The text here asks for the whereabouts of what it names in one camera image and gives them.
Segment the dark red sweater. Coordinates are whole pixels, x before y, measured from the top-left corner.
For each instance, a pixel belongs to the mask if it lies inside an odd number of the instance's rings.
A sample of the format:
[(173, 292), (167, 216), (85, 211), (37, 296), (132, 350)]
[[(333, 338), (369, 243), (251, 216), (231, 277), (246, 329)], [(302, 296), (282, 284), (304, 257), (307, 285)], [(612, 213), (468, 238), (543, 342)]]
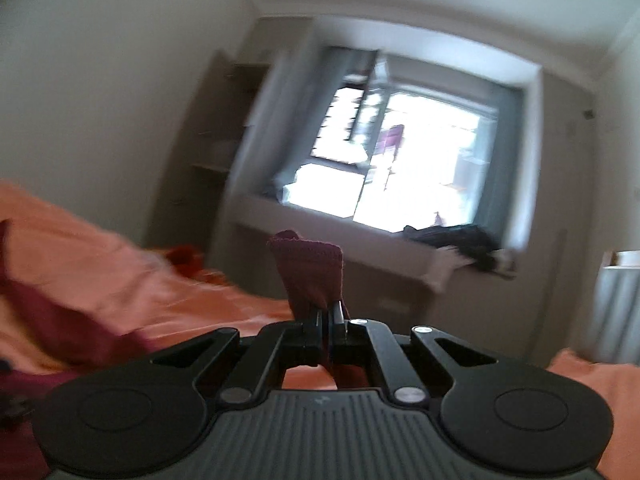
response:
[[(304, 240), (292, 230), (277, 233), (268, 246), (276, 260), (288, 304), (297, 321), (314, 308), (330, 310), (343, 296), (341, 248)], [(143, 356), (151, 347), (139, 335), (117, 336), (87, 315), (66, 308), (32, 286), (9, 277), (1, 267), (1, 293), (36, 336), (36, 343), (52, 358), (70, 364), (76, 372), (102, 370)]]

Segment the dark clothes pile on sill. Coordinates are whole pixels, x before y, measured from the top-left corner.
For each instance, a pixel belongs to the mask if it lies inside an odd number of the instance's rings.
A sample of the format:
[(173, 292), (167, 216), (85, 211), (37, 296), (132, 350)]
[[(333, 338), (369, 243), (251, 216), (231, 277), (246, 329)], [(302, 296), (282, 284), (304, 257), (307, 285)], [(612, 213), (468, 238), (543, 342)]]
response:
[(494, 253), (500, 249), (498, 242), (475, 224), (429, 226), (425, 229), (405, 226), (401, 235), (407, 240), (434, 248), (453, 247), (460, 255), (471, 259), (472, 266), (479, 271), (492, 272), (498, 268), (498, 262), (494, 256)]

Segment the grey window sill bench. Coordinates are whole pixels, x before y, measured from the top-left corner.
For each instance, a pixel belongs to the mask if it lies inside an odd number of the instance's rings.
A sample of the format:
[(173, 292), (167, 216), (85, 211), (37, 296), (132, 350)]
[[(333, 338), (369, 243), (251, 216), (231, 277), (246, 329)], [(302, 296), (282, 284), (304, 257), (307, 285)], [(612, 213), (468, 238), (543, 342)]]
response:
[(231, 261), (231, 237), (235, 228), (274, 235), (291, 229), (308, 240), (340, 246), (346, 260), (398, 278), (424, 285), (420, 277), (430, 263), (434, 247), (394, 234), (322, 214), (305, 208), (282, 205), (252, 194), (235, 195), (227, 203), (220, 222), (216, 246), (219, 262)]

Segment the white cloth hanging off sill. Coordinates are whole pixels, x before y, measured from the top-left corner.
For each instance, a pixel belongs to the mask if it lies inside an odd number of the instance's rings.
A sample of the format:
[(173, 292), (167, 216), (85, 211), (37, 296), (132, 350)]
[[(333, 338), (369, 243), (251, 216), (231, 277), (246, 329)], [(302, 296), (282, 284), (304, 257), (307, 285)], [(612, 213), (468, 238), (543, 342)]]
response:
[(443, 294), (452, 274), (463, 268), (494, 274), (500, 278), (514, 278), (516, 275), (516, 252), (498, 249), (494, 252), (480, 252), (477, 256), (465, 256), (457, 247), (445, 246), (432, 252), (430, 263), (420, 281), (435, 294)]

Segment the orange bed sheet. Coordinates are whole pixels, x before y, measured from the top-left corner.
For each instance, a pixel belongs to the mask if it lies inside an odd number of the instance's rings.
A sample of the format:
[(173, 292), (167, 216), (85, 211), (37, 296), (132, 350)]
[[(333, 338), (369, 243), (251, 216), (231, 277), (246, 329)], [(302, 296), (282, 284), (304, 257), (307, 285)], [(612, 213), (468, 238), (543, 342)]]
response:
[[(243, 336), (254, 335), (267, 323), (291, 318), (286, 300), (249, 295), (222, 276), (218, 283), (184, 278), (158, 252), (147, 252), (6, 181), (1, 181), (3, 220), (11, 222), (6, 245), (1, 242), (11, 278), (115, 334), (140, 330), (154, 349), (218, 326), (238, 326)], [(1, 361), (29, 378), (62, 379), (70, 362), (44, 350), (30, 328), (1, 292)], [(639, 479), (639, 365), (599, 363), (565, 348), (547, 370), (605, 398), (614, 414), (614, 432), (598, 471), (608, 479)], [(25, 444), (18, 444), (17, 436), (9, 442), (26, 452), (27, 435)], [(14, 460), (11, 452), (1, 451), (1, 479), (43, 478), (47, 467), (38, 455), (22, 453)]]

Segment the small red object on bed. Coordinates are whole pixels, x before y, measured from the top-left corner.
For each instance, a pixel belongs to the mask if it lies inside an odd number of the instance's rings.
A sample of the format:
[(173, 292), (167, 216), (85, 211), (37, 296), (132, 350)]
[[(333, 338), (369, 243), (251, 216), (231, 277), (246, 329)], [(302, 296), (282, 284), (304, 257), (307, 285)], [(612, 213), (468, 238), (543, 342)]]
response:
[(164, 257), (180, 275), (187, 278), (204, 270), (204, 255), (193, 245), (171, 247), (164, 252)]

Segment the purple garment hanging outside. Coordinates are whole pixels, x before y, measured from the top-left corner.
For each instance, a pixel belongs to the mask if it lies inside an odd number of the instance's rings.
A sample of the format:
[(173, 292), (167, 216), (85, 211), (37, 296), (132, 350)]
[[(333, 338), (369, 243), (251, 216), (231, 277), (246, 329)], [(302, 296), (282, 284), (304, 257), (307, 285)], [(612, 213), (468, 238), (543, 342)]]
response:
[(397, 152), (400, 147), (402, 136), (404, 135), (404, 125), (394, 125), (389, 129), (380, 133), (378, 137), (378, 143), (376, 144), (375, 153), (384, 154), (388, 150)]

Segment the open shelf cabinet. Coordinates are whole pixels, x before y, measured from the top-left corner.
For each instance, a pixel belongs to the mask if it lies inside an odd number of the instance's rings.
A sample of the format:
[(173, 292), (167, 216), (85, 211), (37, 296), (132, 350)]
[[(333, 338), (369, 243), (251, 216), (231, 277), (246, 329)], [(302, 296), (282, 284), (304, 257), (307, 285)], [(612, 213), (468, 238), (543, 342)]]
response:
[(267, 73), (213, 56), (168, 156), (144, 244), (149, 248), (209, 248), (221, 197), (245, 132), (245, 121)]

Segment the window with grey frame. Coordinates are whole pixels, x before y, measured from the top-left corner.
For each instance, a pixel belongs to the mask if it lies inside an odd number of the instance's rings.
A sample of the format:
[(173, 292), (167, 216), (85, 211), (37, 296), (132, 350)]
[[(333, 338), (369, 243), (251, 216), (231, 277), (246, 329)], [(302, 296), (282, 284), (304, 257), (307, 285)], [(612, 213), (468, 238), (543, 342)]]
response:
[[(364, 226), (475, 224), (503, 237), (524, 96), (518, 88), (378, 51), (325, 48), (272, 192)], [(397, 152), (380, 133), (404, 125)]]

